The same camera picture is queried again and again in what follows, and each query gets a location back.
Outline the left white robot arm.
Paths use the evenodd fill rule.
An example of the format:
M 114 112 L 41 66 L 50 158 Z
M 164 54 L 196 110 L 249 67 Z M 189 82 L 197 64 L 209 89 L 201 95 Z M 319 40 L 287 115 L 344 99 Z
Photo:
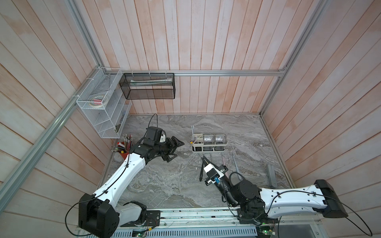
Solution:
M 99 238 L 111 237 L 127 223 L 149 225 L 146 206 L 137 201 L 118 204 L 133 178 L 155 158 L 170 162 L 184 143 L 175 136 L 168 138 L 158 127 L 148 127 L 143 138 L 131 146 L 127 158 L 114 174 L 94 193 L 84 194 L 78 202 L 78 226 Z

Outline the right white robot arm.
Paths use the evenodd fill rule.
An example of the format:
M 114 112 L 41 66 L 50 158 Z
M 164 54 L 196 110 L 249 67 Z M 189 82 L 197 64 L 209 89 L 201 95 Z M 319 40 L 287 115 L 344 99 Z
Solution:
M 260 188 L 246 178 L 234 184 L 226 175 L 226 166 L 217 167 L 204 156 L 201 159 L 201 168 L 206 173 L 205 184 L 213 184 L 227 207 L 237 209 L 233 215 L 242 224 L 258 225 L 302 213 L 320 213 L 332 219 L 348 216 L 333 187 L 324 179 L 295 189 Z

